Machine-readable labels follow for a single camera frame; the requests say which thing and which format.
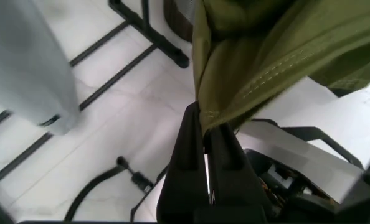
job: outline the white tile floor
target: white tile floor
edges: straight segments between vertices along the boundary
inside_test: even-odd
[[[37,0],[68,60],[111,31],[123,19],[101,0]],[[124,1],[140,12],[139,1]],[[151,24],[191,56],[191,45],[176,37],[163,18],[163,1],[151,1]],[[127,27],[73,69],[79,100],[104,84],[150,42]],[[22,220],[61,220],[79,190],[125,156],[134,170],[155,180],[168,163],[185,107],[194,101],[192,62],[177,67],[155,50],[92,103],[78,126],[55,136],[0,182],[0,203]],[[370,161],[370,87],[337,99],[311,80],[303,80],[258,114],[280,125],[315,125],[332,134],[366,166]],[[346,131],[339,127],[348,125]],[[0,170],[44,130],[17,116],[0,125]],[[331,149],[324,150],[335,154]],[[128,174],[95,188],[76,220],[126,221],[142,193]],[[148,202],[140,220],[156,218]]]

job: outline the green fabric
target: green fabric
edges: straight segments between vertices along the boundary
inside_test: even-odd
[[[203,133],[234,128],[299,79],[370,82],[370,0],[196,1],[193,61]]]

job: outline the metal frame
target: metal frame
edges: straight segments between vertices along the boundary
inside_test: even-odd
[[[75,57],[70,61],[70,66],[74,67],[86,59],[90,54],[96,51],[103,44],[108,42],[112,37],[121,32],[124,28],[128,26],[133,26],[141,34],[143,34],[152,45],[149,46],[143,53],[141,53],[137,58],[131,61],[123,69],[121,69],[115,76],[109,79],[105,84],[103,84],[99,89],[97,89],[91,96],[85,99],[80,105],[80,111],[83,111],[91,103],[93,103],[100,95],[106,92],[111,86],[113,86],[121,77],[127,74],[133,67],[140,63],[145,57],[147,57],[153,50],[159,48],[163,51],[169,58],[173,59],[174,62],[181,68],[186,68],[189,66],[188,57],[173,44],[168,42],[168,40],[156,32],[149,23],[149,5],[148,0],[141,0],[143,18],[141,19],[136,13],[124,5],[120,0],[109,1],[110,7],[117,13],[119,13],[125,21],[110,31],[108,34],[104,35],[100,40],[91,45],[87,50],[82,52],[80,55]],[[7,120],[12,113],[10,111],[3,111],[0,113],[0,124]],[[18,165],[25,161],[31,154],[36,152],[42,145],[44,145],[48,140],[50,140],[54,135],[52,133],[45,133],[33,144],[31,144],[26,150],[24,150],[20,155],[18,155],[13,161],[0,170],[0,180],[12,172]],[[3,209],[0,207],[0,219],[3,219],[3,223],[13,223],[12,219],[7,215]]]

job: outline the black cable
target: black cable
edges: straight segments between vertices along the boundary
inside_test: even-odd
[[[77,197],[74,199],[72,205],[70,206],[69,210],[66,213],[64,221],[72,221],[73,217],[75,215],[75,212],[77,211],[78,207],[80,206],[81,202],[83,202],[84,198],[87,196],[87,194],[99,183],[109,179],[110,177],[113,177],[125,170],[122,166],[116,166],[103,174],[97,176],[91,182],[89,182],[77,195]]]

